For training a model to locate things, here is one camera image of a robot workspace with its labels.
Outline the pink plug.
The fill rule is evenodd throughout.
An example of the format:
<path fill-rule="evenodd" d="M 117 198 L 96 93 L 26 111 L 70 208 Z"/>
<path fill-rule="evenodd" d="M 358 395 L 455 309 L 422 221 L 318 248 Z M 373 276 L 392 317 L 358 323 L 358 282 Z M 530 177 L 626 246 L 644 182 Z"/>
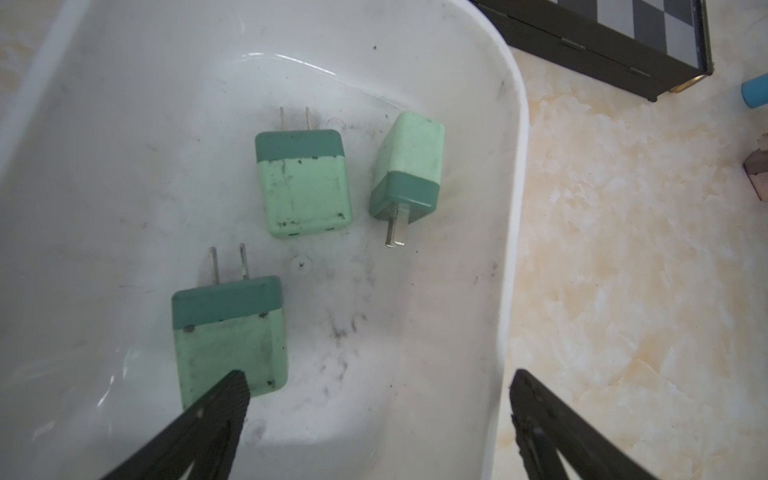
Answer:
<path fill-rule="evenodd" d="M 768 134 L 757 140 L 757 149 L 743 162 L 743 168 L 761 202 L 768 201 Z"/>

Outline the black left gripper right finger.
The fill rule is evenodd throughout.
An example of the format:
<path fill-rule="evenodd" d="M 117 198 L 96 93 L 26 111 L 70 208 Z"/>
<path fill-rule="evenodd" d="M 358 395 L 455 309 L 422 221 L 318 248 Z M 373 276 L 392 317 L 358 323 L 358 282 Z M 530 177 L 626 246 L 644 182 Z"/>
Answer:
<path fill-rule="evenodd" d="M 566 479 L 567 460 L 582 479 L 653 477 L 525 369 L 509 390 L 511 418 L 530 479 Z"/>

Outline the green plug one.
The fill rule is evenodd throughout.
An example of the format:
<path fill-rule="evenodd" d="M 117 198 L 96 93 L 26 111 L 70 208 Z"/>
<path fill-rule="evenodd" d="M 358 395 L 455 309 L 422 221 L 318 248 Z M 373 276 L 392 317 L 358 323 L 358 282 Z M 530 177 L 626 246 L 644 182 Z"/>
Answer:
<path fill-rule="evenodd" d="M 278 239 L 338 231 L 354 220 L 346 155 L 333 129 L 280 128 L 255 136 L 262 198 L 270 234 Z"/>

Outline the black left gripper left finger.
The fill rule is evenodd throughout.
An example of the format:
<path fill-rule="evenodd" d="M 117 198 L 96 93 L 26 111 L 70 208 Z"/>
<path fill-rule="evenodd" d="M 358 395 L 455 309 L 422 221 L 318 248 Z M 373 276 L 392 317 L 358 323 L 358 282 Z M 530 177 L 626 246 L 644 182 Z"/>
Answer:
<path fill-rule="evenodd" d="M 245 374 L 231 371 L 105 477 L 227 479 L 249 401 Z"/>

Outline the green plug three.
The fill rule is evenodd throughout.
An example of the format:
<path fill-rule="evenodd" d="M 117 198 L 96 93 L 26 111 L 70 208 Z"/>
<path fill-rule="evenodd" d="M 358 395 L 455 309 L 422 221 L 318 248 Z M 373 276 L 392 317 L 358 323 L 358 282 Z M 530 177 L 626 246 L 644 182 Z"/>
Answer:
<path fill-rule="evenodd" d="M 249 395 L 277 391 L 289 364 L 282 283 L 277 276 L 250 277 L 239 245 L 242 277 L 219 280 L 217 250 L 209 249 L 214 282 L 171 298 L 180 397 L 187 409 L 233 370 L 245 374 Z"/>

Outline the green plug two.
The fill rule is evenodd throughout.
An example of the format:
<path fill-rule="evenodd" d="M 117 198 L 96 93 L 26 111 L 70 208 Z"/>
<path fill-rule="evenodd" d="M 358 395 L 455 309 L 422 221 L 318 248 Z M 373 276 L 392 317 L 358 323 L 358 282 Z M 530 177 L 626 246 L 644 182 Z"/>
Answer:
<path fill-rule="evenodd" d="M 387 223 L 385 245 L 403 246 L 408 226 L 437 209 L 444 158 L 445 127 L 405 111 L 379 148 L 369 214 Z"/>

